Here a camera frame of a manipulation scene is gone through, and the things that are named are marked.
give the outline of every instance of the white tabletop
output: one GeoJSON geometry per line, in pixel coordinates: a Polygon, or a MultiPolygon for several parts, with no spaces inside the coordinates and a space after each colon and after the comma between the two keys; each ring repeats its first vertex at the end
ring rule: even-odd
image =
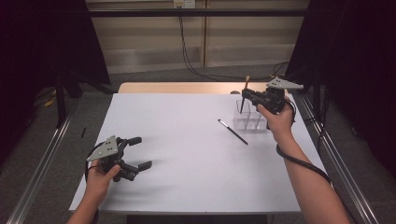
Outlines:
{"type": "MultiPolygon", "coordinates": [[[[265,214],[300,211],[283,159],[270,131],[237,131],[230,94],[114,94],[97,143],[110,135],[141,136],[123,159],[152,167],[134,181],[111,183],[100,210],[124,214],[265,214]]],[[[303,151],[324,170],[299,113],[292,126],[303,151]]],[[[70,210],[82,198],[78,187],[70,210]]]]}

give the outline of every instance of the gray floor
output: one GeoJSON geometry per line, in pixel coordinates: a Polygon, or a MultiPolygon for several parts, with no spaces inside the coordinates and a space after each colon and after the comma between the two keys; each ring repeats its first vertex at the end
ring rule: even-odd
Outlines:
{"type": "MultiPolygon", "coordinates": [[[[222,81],[242,81],[246,75],[253,78],[268,77],[272,66],[234,66],[196,69],[200,73],[233,76],[217,77],[222,81]]],[[[112,89],[126,81],[213,81],[192,74],[187,69],[118,74],[111,76],[112,89]]],[[[111,95],[82,85],[84,94],[80,99],[67,99],[68,108],[77,105],[67,132],[64,135],[44,181],[35,196],[24,223],[65,223],[71,213],[68,207],[74,197],[84,170],[84,158],[96,142],[111,95]]],[[[40,103],[47,98],[38,99],[40,103]]],[[[23,137],[4,164],[0,176],[0,223],[6,223],[18,199],[28,185],[55,131],[57,122],[56,105],[37,106],[35,116],[23,137]]],[[[365,141],[351,131],[351,124],[331,101],[327,117],[327,131],[353,174],[362,192],[370,202],[379,223],[396,223],[396,182],[372,156],[365,141]]],[[[316,142],[317,135],[312,124],[307,124],[316,142]]],[[[323,163],[334,185],[351,212],[362,223],[359,212],[344,188],[325,151],[321,151],[323,163]]],[[[190,223],[304,223],[301,214],[276,214],[268,217],[206,217],[196,218],[190,223]]],[[[164,223],[164,217],[131,217],[134,223],[164,223]]],[[[99,223],[126,223],[126,216],[101,214],[99,223]]]]}

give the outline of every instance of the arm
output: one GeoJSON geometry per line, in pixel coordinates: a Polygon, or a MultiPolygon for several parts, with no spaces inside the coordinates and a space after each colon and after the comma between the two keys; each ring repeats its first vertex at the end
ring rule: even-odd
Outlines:
{"type": "MultiPolygon", "coordinates": [[[[257,108],[267,118],[281,150],[294,158],[311,163],[291,133],[291,108],[285,105],[279,115],[271,114],[262,105],[257,108]]],[[[285,160],[285,165],[307,223],[349,223],[338,195],[322,176],[288,160],[285,160]]]]}
{"type": "Polygon", "coordinates": [[[111,179],[119,170],[120,167],[115,165],[105,174],[99,161],[92,162],[84,196],[74,214],[67,221],[67,224],[85,224],[92,222],[96,209],[107,195],[111,179]]]}

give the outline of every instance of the wire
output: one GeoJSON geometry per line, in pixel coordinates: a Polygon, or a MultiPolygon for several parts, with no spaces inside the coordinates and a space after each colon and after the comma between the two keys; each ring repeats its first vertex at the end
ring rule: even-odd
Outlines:
{"type": "Polygon", "coordinates": [[[297,163],[297,164],[305,167],[306,169],[309,169],[309,170],[321,175],[323,178],[325,178],[327,180],[327,182],[329,182],[329,184],[332,183],[332,181],[326,175],[326,173],[324,173],[322,170],[320,170],[317,166],[315,166],[315,165],[313,165],[311,163],[308,163],[306,161],[302,161],[302,160],[299,160],[299,159],[294,158],[292,156],[289,156],[288,154],[284,153],[282,151],[282,149],[280,149],[279,145],[276,145],[276,152],[277,152],[277,154],[279,154],[279,156],[283,157],[284,159],[286,159],[288,161],[292,161],[294,163],[297,163]]]}
{"type": "Polygon", "coordinates": [[[329,106],[330,106],[330,97],[329,97],[329,92],[326,89],[325,90],[325,94],[323,97],[323,106],[320,110],[320,121],[321,121],[321,125],[320,125],[320,131],[319,131],[319,137],[318,137],[318,141],[317,141],[317,152],[319,157],[321,158],[321,152],[320,152],[320,140],[323,137],[323,134],[326,130],[326,118],[327,118],[327,111],[329,110],[329,106]]]}
{"type": "MultiPolygon", "coordinates": [[[[101,146],[103,143],[104,143],[104,142],[101,142],[101,143],[99,143],[98,145],[96,145],[93,149],[91,149],[91,151],[90,151],[90,153],[88,154],[87,158],[89,158],[89,157],[92,155],[92,153],[93,153],[97,148],[99,148],[99,146],[101,146]]],[[[94,167],[98,167],[98,166],[92,166],[92,167],[88,168],[88,164],[89,164],[88,161],[85,161],[85,182],[88,181],[88,173],[89,173],[90,169],[91,169],[91,168],[94,168],[94,167]]],[[[93,216],[92,223],[93,223],[93,224],[96,224],[96,223],[98,223],[98,220],[99,220],[99,209],[97,208],[97,209],[96,209],[96,212],[95,212],[95,215],[93,216]]]]}
{"type": "Polygon", "coordinates": [[[304,119],[304,123],[305,125],[310,124],[311,122],[313,122],[314,120],[316,120],[317,118],[309,118],[309,119],[304,119]]]}
{"type": "Polygon", "coordinates": [[[283,63],[275,64],[274,67],[273,67],[273,76],[276,77],[276,73],[279,72],[279,70],[283,67],[283,65],[285,65],[287,63],[289,63],[289,62],[283,62],[283,63]]]}
{"type": "MultiPolygon", "coordinates": [[[[204,74],[200,74],[199,72],[197,72],[197,71],[192,67],[192,65],[191,65],[191,63],[190,63],[189,55],[188,55],[188,53],[187,53],[186,41],[185,41],[185,38],[184,38],[183,18],[182,18],[182,17],[179,17],[178,20],[179,20],[179,23],[180,23],[181,44],[182,44],[182,48],[183,48],[183,60],[184,60],[184,64],[186,65],[187,69],[188,69],[191,73],[193,73],[193,74],[195,74],[195,75],[197,75],[197,76],[200,76],[200,77],[209,78],[209,79],[214,80],[214,81],[217,81],[217,82],[221,82],[221,81],[218,80],[218,79],[216,79],[216,78],[214,78],[214,77],[227,77],[227,78],[234,78],[234,79],[246,80],[245,77],[231,77],[231,76],[222,76],[222,75],[204,75],[204,74]]],[[[268,79],[268,78],[271,78],[271,77],[273,77],[273,76],[260,77],[260,78],[251,78],[250,80],[258,81],[258,80],[265,80],[265,79],[268,79]]]]}

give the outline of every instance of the hand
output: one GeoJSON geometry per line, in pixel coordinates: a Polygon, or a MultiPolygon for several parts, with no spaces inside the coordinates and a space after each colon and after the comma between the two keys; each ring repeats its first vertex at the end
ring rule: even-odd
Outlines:
{"type": "Polygon", "coordinates": [[[293,123],[293,111],[288,104],[285,104],[283,110],[277,115],[272,114],[263,105],[257,105],[257,109],[267,119],[268,126],[278,143],[285,138],[292,138],[291,124],[293,123]]]}
{"type": "Polygon", "coordinates": [[[93,161],[88,173],[84,198],[92,200],[99,205],[106,198],[110,181],[119,170],[120,166],[116,164],[105,174],[99,160],[93,161]]]}

